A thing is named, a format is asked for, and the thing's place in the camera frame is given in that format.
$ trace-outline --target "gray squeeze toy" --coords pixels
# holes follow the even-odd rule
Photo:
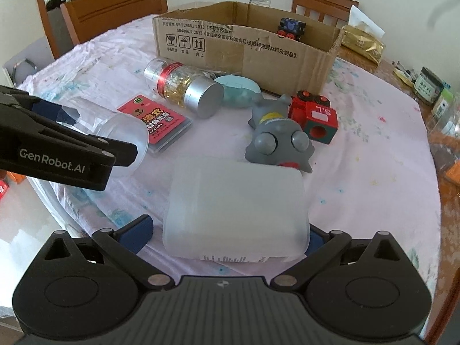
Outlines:
[[[244,157],[252,163],[294,167],[311,173],[308,160],[315,148],[298,123],[288,118],[291,97],[265,100],[259,93],[252,101],[249,125],[255,129]]]

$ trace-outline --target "tiled floor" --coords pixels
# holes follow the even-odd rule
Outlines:
[[[0,200],[0,306],[11,307],[14,288],[53,231],[60,229],[28,180]]]

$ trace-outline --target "jar with silver lid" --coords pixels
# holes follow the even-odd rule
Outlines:
[[[151,61],[144,71],[147,83],[155,93],[209,118],[220,108],[224,87],[191,66],[164,57]]]

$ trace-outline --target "toy eye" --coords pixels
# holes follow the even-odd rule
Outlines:
[[[259,153],[269,155],[277,148],[277,140],[268,132],[262,132],[254,141],[254,146]]]
[[[291,136],[291,142],[299,152],[304,152],[310,145],[310,139],[303,131],[295,131]]]

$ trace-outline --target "gold tissue package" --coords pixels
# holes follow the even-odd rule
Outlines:
[[[385,44],[356,27],[344,26],[342,31],[344,32],[343,46],[370,59],[377,65],[380,63]]]

